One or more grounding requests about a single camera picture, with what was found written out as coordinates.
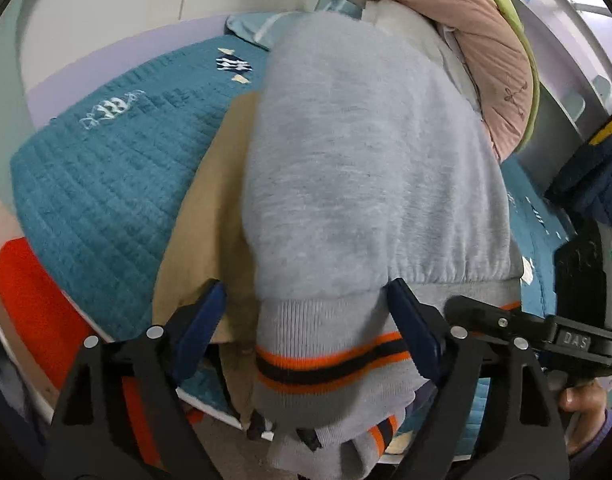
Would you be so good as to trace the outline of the person's right hand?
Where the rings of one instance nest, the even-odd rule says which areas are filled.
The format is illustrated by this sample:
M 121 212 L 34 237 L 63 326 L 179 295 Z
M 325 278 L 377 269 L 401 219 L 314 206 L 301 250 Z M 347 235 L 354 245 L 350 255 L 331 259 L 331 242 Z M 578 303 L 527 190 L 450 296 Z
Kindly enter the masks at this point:
M 595 379 L 593 382 L 562 391 L 559 408 L 578 416 L 566 437 L 568 454 L 578 453 L 598 436 L 606 422 L 606 389 Z

